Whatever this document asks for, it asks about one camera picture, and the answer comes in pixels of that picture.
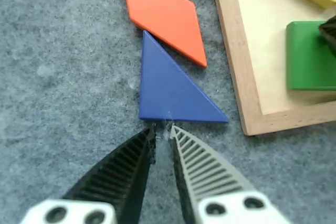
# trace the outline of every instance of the carpet fiber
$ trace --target carpet fiber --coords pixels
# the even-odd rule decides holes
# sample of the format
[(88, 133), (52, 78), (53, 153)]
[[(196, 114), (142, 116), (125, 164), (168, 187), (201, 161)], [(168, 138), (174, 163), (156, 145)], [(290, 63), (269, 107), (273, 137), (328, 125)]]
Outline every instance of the carpet fiber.
[[(168, 49), (229, 116), (177, 123), (223, 154), (296, 224), (336, 221), (336, 124), (245, 137), (214, 0), (193, 0), (209, 67)], [(0, 223), (61, 197), (145, 123), (142, 31), (125, 0), (0, 0)], [(168, 123), (159, 125), (141, 223), (183, 223)]]

